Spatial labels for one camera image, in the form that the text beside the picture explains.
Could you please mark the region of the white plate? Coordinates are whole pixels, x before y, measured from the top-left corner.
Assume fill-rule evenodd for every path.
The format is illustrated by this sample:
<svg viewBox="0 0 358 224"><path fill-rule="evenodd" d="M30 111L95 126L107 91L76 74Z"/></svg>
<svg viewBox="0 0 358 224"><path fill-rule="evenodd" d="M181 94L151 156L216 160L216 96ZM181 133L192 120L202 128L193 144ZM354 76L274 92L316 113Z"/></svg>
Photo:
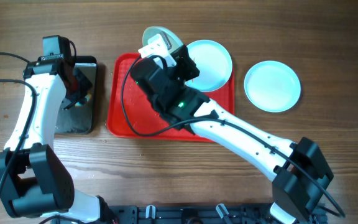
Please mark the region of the white plate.
<svg viewBox="0 0 358 224"><path fill-rule="evenodd" d="M248 100L258 109L281 113L298 103L301 83L288 65L267 60L248 70L244 78L244 91Z"/></svg>
<svg viewBox="0 0 358 224"><path fill-rule="evenodd" d="M183 42L171 30L162 26L151 26L144 30L143 47L138 50L142 58L151 55L166 56L179 49Z"/></svg>
<svg viewBox="0 0 358 224"><path fill-rule="evenodd" d="M202 92L222 88L230 79L233 69L229 52L213 40L197 40L187 45L190 58L200 74L185 82L185 85Z"/></svg>

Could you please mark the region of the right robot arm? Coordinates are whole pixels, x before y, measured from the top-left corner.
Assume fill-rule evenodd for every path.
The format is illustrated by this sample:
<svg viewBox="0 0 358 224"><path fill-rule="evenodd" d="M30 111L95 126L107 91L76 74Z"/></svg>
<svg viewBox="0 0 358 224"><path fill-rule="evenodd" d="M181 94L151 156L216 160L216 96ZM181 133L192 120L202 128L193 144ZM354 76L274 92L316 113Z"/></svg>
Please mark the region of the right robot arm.
<svg viewBox="0 0 358 224"><path fill-rule="evenodd" d="M172 50L145 46L128 75L170 128L212 140L255 166L272 182L270 214L281 223L309 219L333 180L319 146L308 138L295 143L235 117L185 82L199 75L185 45Z"/></svg>

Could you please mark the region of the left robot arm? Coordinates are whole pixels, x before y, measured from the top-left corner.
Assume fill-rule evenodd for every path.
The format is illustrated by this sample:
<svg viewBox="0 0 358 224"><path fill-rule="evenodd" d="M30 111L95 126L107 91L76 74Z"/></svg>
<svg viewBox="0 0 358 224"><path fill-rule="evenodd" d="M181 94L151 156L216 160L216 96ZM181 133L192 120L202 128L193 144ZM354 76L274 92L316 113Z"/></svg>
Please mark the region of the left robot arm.
<svg viewBox="0 0 358 224"><path fill-rule="evenodd" d="M74 43L60 35L44 37L42 46L43 54L23 71L23 104L0 152L0 205L12 218L116 223L102 197L75 189L53 151L59 112L87 103L93 87L76 65L96 65L96 60L77 56Z"/></svg>

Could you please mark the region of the green scrubbing sponge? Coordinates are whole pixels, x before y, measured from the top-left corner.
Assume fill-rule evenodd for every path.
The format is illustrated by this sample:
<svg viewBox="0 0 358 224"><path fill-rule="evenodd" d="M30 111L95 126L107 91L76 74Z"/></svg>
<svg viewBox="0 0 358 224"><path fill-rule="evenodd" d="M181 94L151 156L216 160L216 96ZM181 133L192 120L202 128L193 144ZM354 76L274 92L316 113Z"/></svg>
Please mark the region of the green scrubbing sponge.
<svg viewBox="0 0 358 224"><path fill-rule="evenodd" d="M75 106L76 106L76 107L84 106L84 105L88 104L88 103L91 101L91 99L92 99L92 95L91 95L91 94L87 94L85 97L80 98L80 99L76 102Z"/></svg>

